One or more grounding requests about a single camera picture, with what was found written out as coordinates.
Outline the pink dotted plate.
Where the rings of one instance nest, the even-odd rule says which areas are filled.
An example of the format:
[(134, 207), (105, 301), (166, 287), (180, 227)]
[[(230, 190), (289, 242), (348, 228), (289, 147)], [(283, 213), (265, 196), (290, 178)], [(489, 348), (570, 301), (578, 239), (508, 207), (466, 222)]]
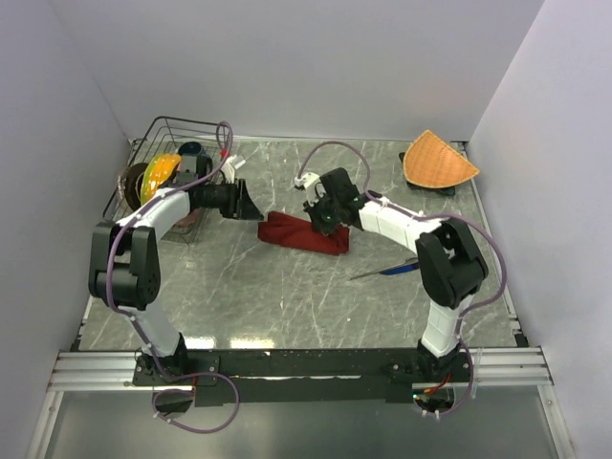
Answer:
[(199, 209), (195, 209), (193, 211), (191, 211), (189, 213), (188, 216), (182, 218), (181, 220), (179, 220), (175, 226), (178, 228), (185, 228), (185, 227), (190, 227), (192, 225), (194, 225), (198, 219), (200, 218), (201, 215), (201, 210)]

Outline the dark teal mug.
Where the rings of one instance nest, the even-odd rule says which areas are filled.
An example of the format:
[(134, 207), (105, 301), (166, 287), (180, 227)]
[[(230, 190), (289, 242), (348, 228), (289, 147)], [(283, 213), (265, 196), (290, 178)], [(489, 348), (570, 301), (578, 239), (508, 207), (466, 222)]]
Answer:
[(187, 168), (195, 168), (198, 161), (208, 157), (207, 151), (199, 142), (185, 142), (177, 150), (181, 164)]

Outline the aluminium extrusion rail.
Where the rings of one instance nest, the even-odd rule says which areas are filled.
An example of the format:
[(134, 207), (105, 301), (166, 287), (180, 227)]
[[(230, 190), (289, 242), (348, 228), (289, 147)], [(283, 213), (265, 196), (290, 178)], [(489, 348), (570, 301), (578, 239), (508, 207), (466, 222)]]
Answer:
[[(154, 384), (133, 383), (137, 351), (61, 352), (48, 389), (55, 392), (153, 390)], [(532, 348), (478, 348), (471, 351), (475, 385), (540, 386), (554, 383), (543, 350)]]

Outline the blue handled knife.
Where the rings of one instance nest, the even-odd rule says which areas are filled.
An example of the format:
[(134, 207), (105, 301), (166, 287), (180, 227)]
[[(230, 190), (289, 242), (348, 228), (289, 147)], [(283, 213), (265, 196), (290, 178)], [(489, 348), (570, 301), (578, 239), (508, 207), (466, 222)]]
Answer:
[(380, 271), (380, 274), (381, 275), (397, 275), (397, 274), (402, 274), (402, 273), (411, 273), (414, 271), (418, 271), (419, 269), (420, 269), (419, 263), (414, 262), (414, 263), (407, 263), (407, 264), (403, 264), (397, 267), (382, 270)]

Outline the dark red cloth napkin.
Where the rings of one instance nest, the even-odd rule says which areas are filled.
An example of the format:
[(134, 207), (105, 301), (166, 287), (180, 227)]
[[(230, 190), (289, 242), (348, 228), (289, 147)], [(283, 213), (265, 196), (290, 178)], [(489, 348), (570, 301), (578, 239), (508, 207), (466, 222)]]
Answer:
[(265, 243), (287, 249), (342, 255), (349, 252), (350, 231), (340, 226), (330, 235), (316, 232), (312, 224), (292, 215), (271, 211), (258, 224), (257, 237)]

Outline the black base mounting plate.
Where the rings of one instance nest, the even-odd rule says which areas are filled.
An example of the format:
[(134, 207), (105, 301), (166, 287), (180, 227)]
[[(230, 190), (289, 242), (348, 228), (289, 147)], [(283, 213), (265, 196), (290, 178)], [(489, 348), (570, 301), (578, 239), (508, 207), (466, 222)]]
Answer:
[(439, 362), (415, 348), (190, 350), (165, 378), (149, 357), (132, 383), (195, 392), (195, 405), (383, 400), (409, 404), (413, 389), (443, 380), (466, 383), (467, 358)]

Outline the orange woven fan basket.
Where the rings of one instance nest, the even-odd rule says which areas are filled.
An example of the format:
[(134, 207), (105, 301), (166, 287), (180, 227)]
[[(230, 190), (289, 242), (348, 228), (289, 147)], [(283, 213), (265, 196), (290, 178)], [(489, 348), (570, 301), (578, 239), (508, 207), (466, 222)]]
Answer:
[(403, 171), (409, 183), (428, 189), (458, 186), (480, 173), (466, 157), (430, 130), (424, 131), (405, 151)]

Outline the dark brown plate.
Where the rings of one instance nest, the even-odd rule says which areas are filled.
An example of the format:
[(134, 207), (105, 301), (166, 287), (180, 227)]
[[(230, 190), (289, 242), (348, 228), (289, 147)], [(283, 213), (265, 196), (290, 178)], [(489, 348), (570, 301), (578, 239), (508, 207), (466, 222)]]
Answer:
[(138, 210), (141, 204), (141, 190), (144, 172), (148, 163), (136, 163), (126, 167), (118, 177), (117, 193), (119, 200), (131, 210)]

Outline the yellow green plate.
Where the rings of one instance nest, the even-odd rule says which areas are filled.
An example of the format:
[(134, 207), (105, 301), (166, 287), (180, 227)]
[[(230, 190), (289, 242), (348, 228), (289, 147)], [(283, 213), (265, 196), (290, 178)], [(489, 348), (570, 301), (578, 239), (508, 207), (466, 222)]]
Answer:
[(163, 153), (155, 156), (148, 163), (142, 182), (142, 205), (154, 197), (156, 191), (163, 183), (171, 179), (180, 162), (181, 157), (177, 153)]

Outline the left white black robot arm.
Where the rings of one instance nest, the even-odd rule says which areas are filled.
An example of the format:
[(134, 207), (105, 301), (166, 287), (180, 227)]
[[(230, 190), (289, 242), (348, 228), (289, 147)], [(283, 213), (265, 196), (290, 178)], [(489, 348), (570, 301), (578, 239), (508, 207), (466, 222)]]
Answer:
[(142, 342), (142, 355), (166, 383), (189, 373), (183, 335), (170, 323), (157, 297), (162, 276), (158, 242), (193, 211), (217, 209), (226, 219), (261, 221), (246, 181), (237, 177), (245, 164), (230, 153), (208, 174), (196, 178), (175, 164), (167, 176), (144, 175), (143, 204), (117, 222), (96, 225), (92, 237), (88, 287), (91, 296), (124, 316)]

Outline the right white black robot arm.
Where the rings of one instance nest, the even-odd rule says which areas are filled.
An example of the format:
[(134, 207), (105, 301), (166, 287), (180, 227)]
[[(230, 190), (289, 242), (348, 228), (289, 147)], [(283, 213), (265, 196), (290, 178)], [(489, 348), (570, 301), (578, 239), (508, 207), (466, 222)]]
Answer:
[(433, 382), (450, 371), (460, 348), (460, 322), (489, 269), (468, 225), (455, 217), (425, 216), (380, 193), (361, 192), (347, 171), (294, 178), (306, 193), (304, 210), (314, 231), (329, 235), (340, 226), (383, 236), (416, 255), (429, 297), (426, 329), (418, 341), (418, 368)]

